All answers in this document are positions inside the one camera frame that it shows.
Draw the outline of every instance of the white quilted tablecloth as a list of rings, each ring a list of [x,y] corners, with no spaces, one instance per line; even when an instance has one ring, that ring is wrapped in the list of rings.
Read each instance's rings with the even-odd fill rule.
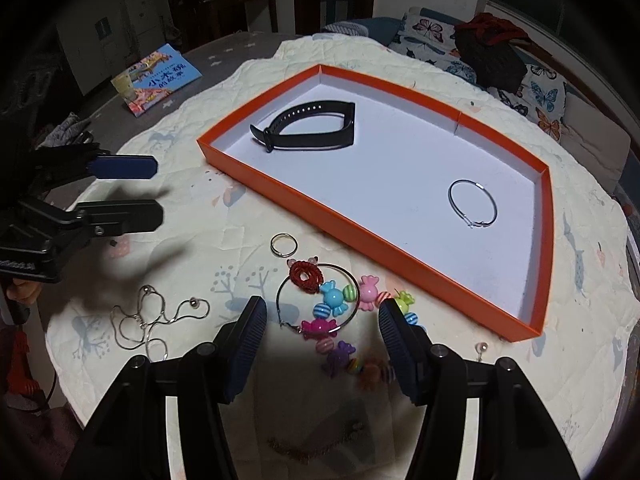
[[[377,264],[319,233],[286,211],[209,167],[196,138],[229,112],[311,65],[323,62],[415,88],[505,133],[545,161],[554,188],[554,270],[544,334],[508,344],[446,304],[407,285]],[[618,204],[550,137],[489,94],[462,79],[391,53],[366,38],[316,35],[286,41],[273,59],[244,63],[229,79],[186,101],[122,153],[150,154],[159,173],[148,182],[95,182],[81,201],[157,197],[165,222],[156,232],[125,235],[112,246],[94,242],[78,253],[65,281],[47,287],[52,308],[47,348],[62,389],[86,422],[122,365],[132,356],[114,344],[109,312],[131,310],[138,287],[150,283],[174,308],[191,296],[208,299],[210,316],[158,330],[170,357],[212,339],[254,294],[268,302],[270,322],[244,392],[222,407],[226,435],[241,479],[404,478],[421,423],[396,384],[361,392],[353,376],[330,380],[312,342],[275,322],[273,300],[287,273],[269,250],[270,238],[298,238],[296,256],[317,255],[356,276],[380,277],[380,290],[411,292],[413,311],[431,339],[464,358],[488,343],[485,361],[510,355],[543,399],[583,474],[597,458],[613,420],[623,381],[626,342],[640,316],[626,270],[626,222]],[[393,196],[377,196],[391,204]],[[311,318],[312,300],[293,288],[283,294],[287,320]],[[340,332],[358,355],[385,357],[377,313],[359,312]],[[183,478],[175,403],[168,433],[174,478]],[[317,449],[339,437],[347,420],[365,425],[356,441],[302,465],[276,454],[269,438]],[[459,478],[471,478],[477,403],[470,403]]]

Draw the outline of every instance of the pink butterfly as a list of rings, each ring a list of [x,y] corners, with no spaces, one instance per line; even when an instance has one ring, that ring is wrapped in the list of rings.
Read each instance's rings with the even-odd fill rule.
[[[424,31],[422,34],[427,38],[432,38],[443,43],[442,41],[442,25],[436,22],[430,22],[422,18],[418,23],[416,23],[413,27],[413,30],[417,30],[418,32]]]

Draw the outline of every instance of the striped bead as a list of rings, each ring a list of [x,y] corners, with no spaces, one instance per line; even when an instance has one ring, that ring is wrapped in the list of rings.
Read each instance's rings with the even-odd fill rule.
[[[356,301],[356,288],[351,283],[342,290],[344,301]]]
[[[316,343],[316,352],[319,354],[328,354],[333,349],[334,340],[331,337],[326,337]]]
[[[391,384],[396,380],[396,371],[391,365],[380,367],[380,380],[385,384]]]
[[[331,314],[331,308],[324,303],[318,303],[314,307],[314,317],[318,319],[327,319]]]
[[[418,324],[418,316],[414,312],[407,312],[406,314],[404,314],[404,319],[410,325]]]
[[[380,308],[380,304],[382,304],[383,301],[388,300],[391,297],[392,296],[390,292],[383,290],[382,292],[380,292],[380,294],[378,294],[378,297],[376,298],[376,307]]]
[[[349,361],[349,364],[346,365],[345,370],[347,370],[348,374],[357,375],[362,371],[362,363],[357,357],[354,357]]]

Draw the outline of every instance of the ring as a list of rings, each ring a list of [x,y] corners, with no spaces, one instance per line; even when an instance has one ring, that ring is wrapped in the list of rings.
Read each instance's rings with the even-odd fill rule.
[[[491,200],[491,204],[494,206],[494,217],[491,219],[491,221],[489,221],[489,222],[474,222],[474,221],[470,220],[462,211],[460,211],[460,208],[453,201],[453,197],[451,195],[451,190],[453,189],[453,187],[456,184],[460,184],[461,182],[466,182],[467,184],[473,184],[478,189],[481,189],[484,192],[484,194],[489,197],[489,200]],[[461,180],[455,181],[453,184],[451,184],[451,186],[449,186],[448,195],[449,195],[449,203],[451,204],[451,207],[453,208],[453,211],[455,211],[456,214],[460,218],[462,218],[466,222],[466,224],[471,228],[473,228],[473,227],[489,227],[492,223],[495,222],[495,219],[498,218],[498,206],[495,204],[494,197],[491,196],[491,193],[489,193],[484,188],[484,186],[482,186],[481,184],[478,184],[477,182],[474,182],[473,180],[467,180],[466,178],[462,178]]]
[[[347,269],[343,269],[342,267],[339,267],[339,266],[334,265],[334,264],[316,264],[316,266],[318,266],[318,267],[328,267],[329,269],[335,269],[335,270],[338,270],[339,272],[342,272],[345,276],[347,276],[353,282],[353,285],[356,288],[356,299],[355,299],[355,302],[354,302],[353,310],[349,314],[349,317],[347,319],[345,319],[342,323],[340,323],[340,325],[328,330],[327,332],[313,332],[314,336],[321,336],[321,335],[322,336],[331,336],[332,333],[338,332],[338,330],[340,330],[341,328],[347,326],[347,324],[355,317],[355,315],[356,315],[356,313],[358,311],[358,307],[360,306],[360,287],[358,286],[358,282],[357,282],[356,278],[354,277],[354,275],[351,274]],[[291,323],[283,321],[282,318],[280,317],[280,293],[282,292],[282,289],[284,288],[284,286],[287,285],[287,282],[289,280],[290,280],[290,277],[287,276],[283,280],[283,282],[280,284],[280,287],[278,288],[278,291],[276,293],[276,312],[278,313],[278,324],[280,326],[288,326],[290,329],[292,329],[294,332],[296,332],[298,334],[304,334],[305,331],[302,330],[301,326],[293,325]]]
[[[296,246],[293,247],[293,250],[290,253],[283,254],[279,250],[277,250],[273,245],[275,241],[278,240],[279,238],[288,238],[289,240],[293,240],[293,243],[295,243]],[[290,256],[293,256],[297,250],[298,250],[298,241],[289,233],[278,233],[271,239],[271,252],[279,258],[289,258]]]

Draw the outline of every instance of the beige cushion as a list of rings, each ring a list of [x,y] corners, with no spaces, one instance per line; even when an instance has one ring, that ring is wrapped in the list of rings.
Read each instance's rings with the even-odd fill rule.
[[[566,95],[563,121],[567,128],[560,145],[595,177],[604,191],[613,194],[629,153],[628,133],[570,93]]]

